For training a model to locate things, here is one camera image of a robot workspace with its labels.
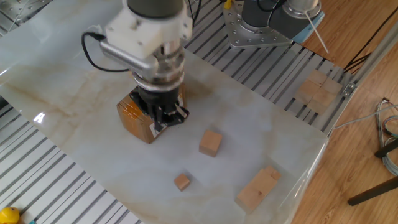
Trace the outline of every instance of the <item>black cable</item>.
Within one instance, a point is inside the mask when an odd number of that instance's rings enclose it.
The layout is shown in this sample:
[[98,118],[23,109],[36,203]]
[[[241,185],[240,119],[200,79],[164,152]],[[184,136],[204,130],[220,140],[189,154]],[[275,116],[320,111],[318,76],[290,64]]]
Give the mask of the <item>black cable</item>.
[[278,8],[280,8],[283,4],[285,4],[286,0],[280,0],[272,9],[264,9],[261,5],[260,5],[260,0],[257,0],[257,6],[259,7],[259,9],[263,12],[274,12],[275,10],[277,10]]
[[373,40],[373,38],[376,36],[376,34],[383,28],[383,26],[388,22],[388,20],[391,19],[391,17],[398,11],[398,7],[396,7],[396,9],[390,14],[390,16],[387,17],[386,20],[384,20],[384,22],[380,25],[380,27],[375,31],[375,33],[372,35],[372,37],[366,42],[366,44],[361,48],[361,50],[359,50],[359,52],[353,57],[353,59],[351,59],[351,61],[347,64],[347,66],[344,68],[345,70],[350,67],[353,63],[356,57],[358,57],[360,55],[360,53],[366,48],[366,46],[369,45],[369,43]]
[[112,69],[107,69],[107,68],[101,68],[98,65],[96,65],[92,61],[90,56],[88,55],[88,51],[87,51],[87,48],[86,48],[86,42],[85,42],[86,36],[90,36],[90,37],[94,38],[95,40],[97,40],[98,42],[101,42],[102,40],[106,39],[106,37],[104,35],[102,35],[102,34],[97,34],[97,33],[94,33],[94,32],[84,32],[81,35],[81,46],[83,47],[83,51],[84,51],[84,53],[86,55],[86,58],[87,58],[88,62],[92,66],[94,66],[95,68],[97,68],[97,69],[99,69],[101,71],[104,71],[104,72],[128,72],[128,71],[130,71],[130,69],[112,70]]
[[365,62],[366,59],[368,59],[368,58],[365,57],[365,58],[363,58],[363,59],[361,59],[361,60],[358,60],[358,61],[357,61],[356,63],[354,63],[352,66],[350,66],[349,68],[345,69],[345,71],[348,72],[348,71],[352,70],[353,68],[355,68],[355,67],[357,67],[358,65],[362,64],[363,62]]
[[189,10],[191,11],[192,28],[194,28],[195,22],[198,19],[199,12],[200,12],[200,9],[201,9],[201,0],[198,1],[198,9],[197,9],[197,11],[195,13],[195,17],[193,16],[191,1],[188,0],[188,3],[189,3]]
[[193,27],[193,25],[195,24],[195,22],[193,21],[193,12],[192,12],[191,0],[188,0],[188,4],[189,4],[189,10],[191,11],[192,27]]
[[193,24],[195,25],[195,22],[197,21],[197,19],[198,19],[198,16],[199,16],[199,12],[200,12],[200,9],[201,9],[201,0],[199,0],[198,1],[198,9],[197,9],[197,13],[195,14],[195,18],[193,18]]
[[371,53],[368,53],[367,55],[365,55],[365,56],[363,56],[363,57],[361,57],[361,58],[356,59],[355,61],[353,61],[352,64],[354,64],[354,63],[356,63],[356,62],[358,62],[358,61],[360,61],[360,60],[363,60],[364,58],[368,59],[368,57],[370,56],[370,54],[371,54]]

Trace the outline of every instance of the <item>small wooden cube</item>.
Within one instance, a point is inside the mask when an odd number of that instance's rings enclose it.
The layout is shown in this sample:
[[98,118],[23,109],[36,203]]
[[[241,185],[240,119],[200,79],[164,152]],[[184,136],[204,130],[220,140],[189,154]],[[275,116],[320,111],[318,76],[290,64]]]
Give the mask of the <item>small wooden cube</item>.
[[294,98],[307,105],[319,89],[320,87],[314,82],[305,80],[294,95]]
[[327,78],[328,76],[324,73],[319,72],[318,70],[313,70],[307,80],[310,80],[321,87]]
[[180,191],[185,190],[191,182],[185,174],[180,174],[176,179],[174,179],[174,184],[180,189]]
[[236,196],[235,202],[248,214],[262,202],[267,194],[277,184],[277,179],[270,173],[277,172],[271,166],[260,170],[260,172],[245,186]]
[[340,83],[332,80],[331,78],[326,79],[326,81],[321,86],[322,89],[328,91],[333,95],[337,95],[342,87],[343,86]]
[[216,157],[222,138],[222,135],[206,130],[199,145],[199,152],[211,157]]

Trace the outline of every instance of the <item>white marble surface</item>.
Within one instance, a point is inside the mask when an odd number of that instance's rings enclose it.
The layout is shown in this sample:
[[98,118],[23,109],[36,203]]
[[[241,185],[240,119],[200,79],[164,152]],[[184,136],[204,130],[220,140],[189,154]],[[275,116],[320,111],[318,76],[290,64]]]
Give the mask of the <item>white marble surface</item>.
[[[0,95],[145,224],[290,223],[327,137],[187,52],[190,117],[153,144],[135,138],[116,111],[134,82],[92,68],[80,45],[120,7],[54,1],[0,39]],[[120,67],[88,43],[100,65]],[[206,129],[223,135],[216,158],[198,152]],[[268,165],[282,177],[245,215],[234,198]],[[173,183],[181,172],[192,181],[184,192]]]

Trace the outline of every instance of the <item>metal bracket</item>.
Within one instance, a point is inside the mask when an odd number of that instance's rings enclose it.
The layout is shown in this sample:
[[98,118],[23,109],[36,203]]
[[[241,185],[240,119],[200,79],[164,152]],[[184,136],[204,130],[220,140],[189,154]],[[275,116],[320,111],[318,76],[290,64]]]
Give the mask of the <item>metal bracket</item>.
[[253,27],[242,19],[243,1],[233,1],[231,9],[223,8],[225,27],[232,47],[258,48],[290,45],[292,41],[270,27]]
[[355,83],[349,83],[346,85],[346,87],[344,88],[344,90],[341,94],[345,98],[350,98],[353,95],[353,93],[355,92],[355,90],[357,89],[357,87],[358,86]]

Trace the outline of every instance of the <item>metal frame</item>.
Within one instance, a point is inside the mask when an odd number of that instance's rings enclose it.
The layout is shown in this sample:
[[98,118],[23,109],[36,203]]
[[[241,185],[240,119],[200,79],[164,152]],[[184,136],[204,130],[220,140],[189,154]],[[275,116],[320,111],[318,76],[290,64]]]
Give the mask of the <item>metal frame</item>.
[[232,2],[231,9],[223,8],[223,14],[231,46],[257,48],[290,45],[292,41],[270,27],[253,27],[242,19],[243,1]]

